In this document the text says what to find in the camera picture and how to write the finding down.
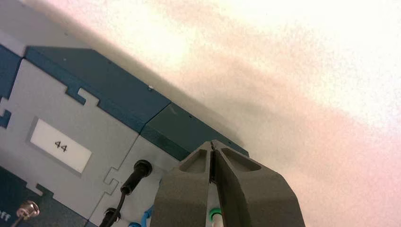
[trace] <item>label sticker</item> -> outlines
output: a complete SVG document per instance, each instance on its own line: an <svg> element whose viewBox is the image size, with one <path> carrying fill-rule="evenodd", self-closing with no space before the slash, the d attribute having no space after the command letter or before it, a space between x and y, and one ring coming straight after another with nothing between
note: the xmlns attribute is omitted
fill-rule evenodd
<svg viewBox="0 0 401 227"><path fill-rule="evenodd" d="M31 143L82 173L92 152L48 123L38 119Z"/></svg>

